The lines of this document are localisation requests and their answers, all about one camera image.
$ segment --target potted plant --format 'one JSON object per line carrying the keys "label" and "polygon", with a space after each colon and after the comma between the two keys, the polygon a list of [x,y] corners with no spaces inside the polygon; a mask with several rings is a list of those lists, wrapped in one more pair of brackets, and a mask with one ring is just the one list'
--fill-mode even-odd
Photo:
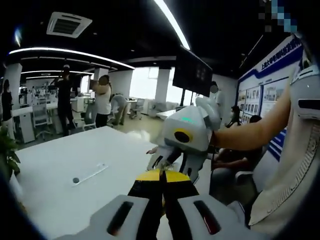
{"label": "potted plant", "polygon": [[17,144],[8,136],[8,129],[0,127],[0,172],[7,182],[10,181],[13,173],[15,175],[20,173],[17,164],[20,163],[20,160],[15,153],[16,149]]}

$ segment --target air conditioning vent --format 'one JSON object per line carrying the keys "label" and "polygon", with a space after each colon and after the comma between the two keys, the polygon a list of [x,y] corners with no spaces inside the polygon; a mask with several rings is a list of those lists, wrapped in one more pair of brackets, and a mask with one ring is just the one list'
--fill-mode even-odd
{"label": "air conditioning vent", "polygon": [[77,38],[92,23],[91,19],[64,12],[53,12],[46,34]]}

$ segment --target display board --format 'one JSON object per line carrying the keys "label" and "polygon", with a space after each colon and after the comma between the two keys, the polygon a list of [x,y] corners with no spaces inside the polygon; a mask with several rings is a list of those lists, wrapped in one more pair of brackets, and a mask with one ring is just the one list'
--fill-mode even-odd
{"label": "display board", "polygon": [[240,108],[240,121],[244,115],[245,104],[246,104],[246,95],[247,95],[246,90],[238,93],[237,106],[239,106],[239,108]]}
{"label": "display board", "polygon": [[[245,101],[242,124],[249,123],[251,116],[264,118],[283,94],[289,76],[296,69],[302,57],[303,48],[297,39],[287,37],[276,49],[243,75],[238,83],[237,104],[241,108],[243,95]],[[287,130],[274,137],[268,151],[276,160],[280,160]]]}
{"label": "display board", "polygon": [[271,83],[267,83],[263,86],[263,99],[261,106],[261,117],[263,118],[266,114],[274,107],[278,99],[286,88],[288,79],[280,79]]}

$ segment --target ceiling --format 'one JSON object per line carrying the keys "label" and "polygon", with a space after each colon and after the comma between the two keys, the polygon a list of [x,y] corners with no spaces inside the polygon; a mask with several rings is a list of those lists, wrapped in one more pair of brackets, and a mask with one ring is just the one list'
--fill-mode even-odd
{"label": "ceiling", "polygon": [[[265,33],[266,21],[259,19],[259,13],[265,10],[257,0],[164,1],[191,50],[203,58],[215,74],[240,77],[287,36],[274,23],[272,32]],[[10,55],[8,52],[19,48],[51,47],[97,55],[134,67],[168,67],[174,65],[173,56],[180,46],[177,34],[153,0],[11,1],[7,11],[12,13],[9,17],[0,17],[3,30],[0,57],[4,65],[20,62],[23,72],[59,70],[65,63],[73,71],[85,71],[99,65],[112,70],[128,68],[65,52],[28,51]],[[93,22],[78,38],[47,35],[53,12],[75,14]],[[20,47],[14,41],[17,29],[21,33]],[[4,70],[4,67],[0,70],[2,76]]]}

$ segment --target wall-mounted monitor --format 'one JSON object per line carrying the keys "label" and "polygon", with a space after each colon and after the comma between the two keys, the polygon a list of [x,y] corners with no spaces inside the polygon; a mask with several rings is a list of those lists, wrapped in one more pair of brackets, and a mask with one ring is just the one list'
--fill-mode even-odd
{"label": "wall-mounted monitor", "polygon": [[173,86],[209,97],[212,68],[191,51],[180,47],[176,56]]}

